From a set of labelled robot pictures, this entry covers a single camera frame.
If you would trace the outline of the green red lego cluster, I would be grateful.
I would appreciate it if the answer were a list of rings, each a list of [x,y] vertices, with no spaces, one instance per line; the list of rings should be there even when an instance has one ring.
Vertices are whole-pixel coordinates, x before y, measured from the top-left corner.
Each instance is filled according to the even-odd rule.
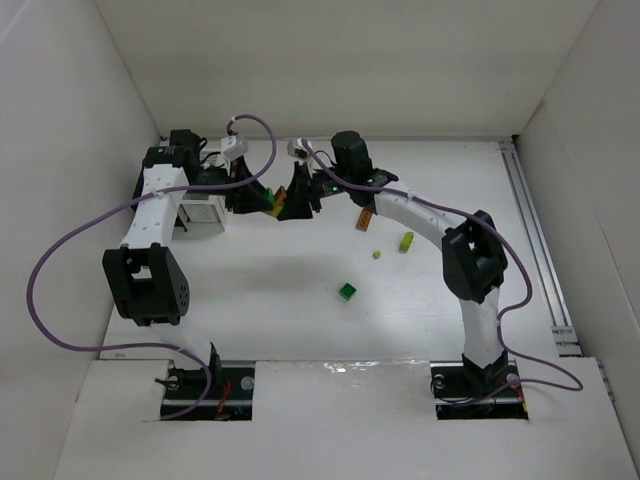
[[[271,210],[268,214],[274,218],[277,218],[284,208],[284,201],[286,199],[287,192],[284,186],[280,186],[276,191],[268,188],[265,191],[265,198],[271,203]]]

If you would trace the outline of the brown lego brick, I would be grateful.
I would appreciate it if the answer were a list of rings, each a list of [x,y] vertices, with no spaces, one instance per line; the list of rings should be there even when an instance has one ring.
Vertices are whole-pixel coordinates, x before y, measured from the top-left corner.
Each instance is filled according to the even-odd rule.
[[[374,216],[375,216],[374,212],[366,208],[363,208],[358,217],[355,228],[360,232],[366,232],[369,229],[371,221],[374,218]]]

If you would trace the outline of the small green lego cube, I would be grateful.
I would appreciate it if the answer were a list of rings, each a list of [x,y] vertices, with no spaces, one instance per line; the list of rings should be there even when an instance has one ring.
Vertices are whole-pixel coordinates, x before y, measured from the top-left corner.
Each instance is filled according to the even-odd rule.
[[[356,293],[357,288],[348,282],[344,283],[338,290],[339,296],[347,302],[351,301]]]

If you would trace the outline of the lime curved lego brick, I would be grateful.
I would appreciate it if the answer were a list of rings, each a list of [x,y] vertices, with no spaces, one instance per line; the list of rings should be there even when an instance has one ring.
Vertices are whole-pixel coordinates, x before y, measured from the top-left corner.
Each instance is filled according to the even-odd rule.
[[[398,250],[402,253],[408,252],[412,245],[413,240],[414,240],[414,233],[411,231],[406,232],[399,243]]]

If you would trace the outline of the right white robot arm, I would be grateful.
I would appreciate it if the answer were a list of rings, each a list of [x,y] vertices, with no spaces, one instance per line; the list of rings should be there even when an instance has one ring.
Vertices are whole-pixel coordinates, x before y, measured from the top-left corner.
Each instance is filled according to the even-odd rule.
[[[279,220],[310,218],[320,210],[322,198],[345,192],[357,206],[404,225],[438,247],[444,282],[460,302],[466,383],[473,391],[487,390],[507,365],[497,323],[508,262],[490,232],[491,216],[477,211],[475,221],[459,223],[447,212],[419,204],[395,174],[374,166],[365,140],[355,131],[335,134],[331,146],[334,161],[314,170],[310,142],[288,142],[287,153],[296,162]]]

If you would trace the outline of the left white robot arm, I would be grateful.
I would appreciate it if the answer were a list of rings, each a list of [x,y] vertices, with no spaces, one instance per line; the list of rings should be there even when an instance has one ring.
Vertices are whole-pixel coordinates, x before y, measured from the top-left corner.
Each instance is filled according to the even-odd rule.
[[[235,214],[266,213],[273,202],[253,179],[245,162],[248,144],[237,133],[221,140],[220,165],[202,160],[201,142],[190,130],[175,130],[169,145],[148,149],[134,192],[139,202],[132,224],[120,246],[104,253],[102,266],[120,316],[203,361],[207,378],[218,386],[220,356],[187,323],[190,287],[170,250],[175,226],[185,223],[179,217],[182,200],[187,193],[222,196]]]

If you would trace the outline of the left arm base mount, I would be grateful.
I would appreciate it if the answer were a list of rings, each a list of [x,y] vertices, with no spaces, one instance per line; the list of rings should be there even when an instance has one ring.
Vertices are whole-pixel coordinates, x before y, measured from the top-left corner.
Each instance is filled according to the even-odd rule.
[[[253,411],[256,363],[222,361],[212,345],[209,370],[211,386],[206,387],[204,370],[177,368],[173,364],[164,378],[155,382],[164,389],[160,416],[173,421],[250,421]]]

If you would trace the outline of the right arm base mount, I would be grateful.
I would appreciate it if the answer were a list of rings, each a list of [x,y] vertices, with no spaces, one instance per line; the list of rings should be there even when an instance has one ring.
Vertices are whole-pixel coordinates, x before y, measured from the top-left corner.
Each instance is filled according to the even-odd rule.
[[[504,352],[494,363],[479,368],[461,361],[432,362],[430,391],[438,420],[528,420],[522,389],[508,386],[518,369]]]

